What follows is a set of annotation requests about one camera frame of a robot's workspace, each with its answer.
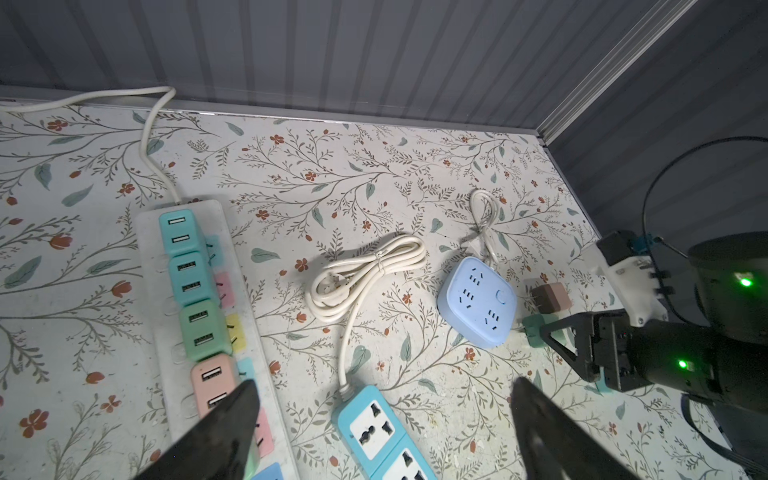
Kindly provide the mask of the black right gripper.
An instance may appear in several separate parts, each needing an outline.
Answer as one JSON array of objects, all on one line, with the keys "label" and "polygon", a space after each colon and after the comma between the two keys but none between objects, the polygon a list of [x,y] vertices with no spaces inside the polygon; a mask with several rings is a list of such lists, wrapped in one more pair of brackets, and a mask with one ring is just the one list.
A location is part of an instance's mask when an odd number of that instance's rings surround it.
[{"label": "black right gripper", "polygon": [[[556,332],[571,332],[572,347]],[[539,335],[586,382],[599,380],[599,364],[606,384],[621,392],[657,384],[704,402],[767,412],[765,345],[659,320],[633,327],[623,310],[574,314],[542,326]]]}]

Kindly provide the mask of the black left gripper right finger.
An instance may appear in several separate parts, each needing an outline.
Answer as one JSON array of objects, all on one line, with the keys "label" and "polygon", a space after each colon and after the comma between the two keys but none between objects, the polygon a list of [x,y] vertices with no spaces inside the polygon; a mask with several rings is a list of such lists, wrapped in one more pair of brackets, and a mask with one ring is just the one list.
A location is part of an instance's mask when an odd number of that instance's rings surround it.
[{"label": "black left gripper right finger", "polygon": [[636,477],[526,378],[512,383],[511,412],[528,479]]}]

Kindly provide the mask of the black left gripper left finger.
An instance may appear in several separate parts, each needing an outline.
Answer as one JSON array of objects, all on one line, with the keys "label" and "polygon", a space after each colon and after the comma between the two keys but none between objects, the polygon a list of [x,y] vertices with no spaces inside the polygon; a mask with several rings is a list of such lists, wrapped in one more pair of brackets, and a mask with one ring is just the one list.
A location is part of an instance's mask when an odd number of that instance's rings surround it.
[{"label": "black left gripper left finger", "polygon": [[137,478],[243,479],[259,409],[255,382],[241,383]]}]

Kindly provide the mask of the white multicolour power strip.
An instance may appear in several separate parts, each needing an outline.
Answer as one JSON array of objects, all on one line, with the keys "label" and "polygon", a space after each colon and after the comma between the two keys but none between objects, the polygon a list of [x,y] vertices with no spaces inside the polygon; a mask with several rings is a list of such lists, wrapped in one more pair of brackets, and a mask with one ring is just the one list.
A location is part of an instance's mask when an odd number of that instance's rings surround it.
[{"label": "white multicolour power strip", "polygon": [[199,420],[191,370],[180,329],[182,306],[174,299],[169,277],[170,257],[165,253],[158,218],[161,214],[189,209],[205,236],[207,249],[201,254],[212,269],[239,374],[255,382],[261,411],[254,435],[260,479],[296,479],[299,470],[293,458],[269,363],[251,308],[251,302],[222,205],[213,199],[155,209],[135,220],[144,272],[146,312],[157,350],[167,419],[173,440],[179,440]]}]

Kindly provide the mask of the teal plug cube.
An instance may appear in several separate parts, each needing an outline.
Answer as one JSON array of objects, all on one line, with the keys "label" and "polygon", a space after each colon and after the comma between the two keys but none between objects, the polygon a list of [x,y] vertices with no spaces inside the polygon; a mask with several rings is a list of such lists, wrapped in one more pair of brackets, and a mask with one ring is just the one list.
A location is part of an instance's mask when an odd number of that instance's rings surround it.
[{"label": "teal plug cube", "polygon": [[186,307],[205,300],[220,305],[216,282],[206,257],[194,251],[169,261],[169,277],[174,299]]},{"label": "teal plug cube", "polygon": [[164,251],[170,258],[207,249],[205,236],[191,210],[163,213],[158,223]]}]

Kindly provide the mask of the teal power strip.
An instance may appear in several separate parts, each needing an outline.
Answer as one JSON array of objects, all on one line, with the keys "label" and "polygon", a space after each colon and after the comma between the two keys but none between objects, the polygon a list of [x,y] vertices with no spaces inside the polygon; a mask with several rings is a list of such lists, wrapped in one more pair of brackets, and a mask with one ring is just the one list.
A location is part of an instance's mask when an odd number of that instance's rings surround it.
[{"label": "teal power strip", "polygon": [[367,385],[343,403],[335,426],[367,479],[436,479],[429,463],[378,388]]}]

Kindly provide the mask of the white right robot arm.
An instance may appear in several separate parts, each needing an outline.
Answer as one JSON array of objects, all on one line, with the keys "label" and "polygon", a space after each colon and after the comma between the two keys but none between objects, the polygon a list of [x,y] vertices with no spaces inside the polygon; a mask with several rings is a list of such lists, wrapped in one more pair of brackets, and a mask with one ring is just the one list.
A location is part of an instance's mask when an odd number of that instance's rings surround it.
[{"label": "white right robot arm", "polygon": [[540,338],[585,381],[626,392],[650,384],[681,391],[690,404],[767,410],[767,235],[749,232],[704,241],[686,258],[707,325],[674,323],[650,239],[616,231],[587,251],[622,308],[582,312],[541,326]]}]

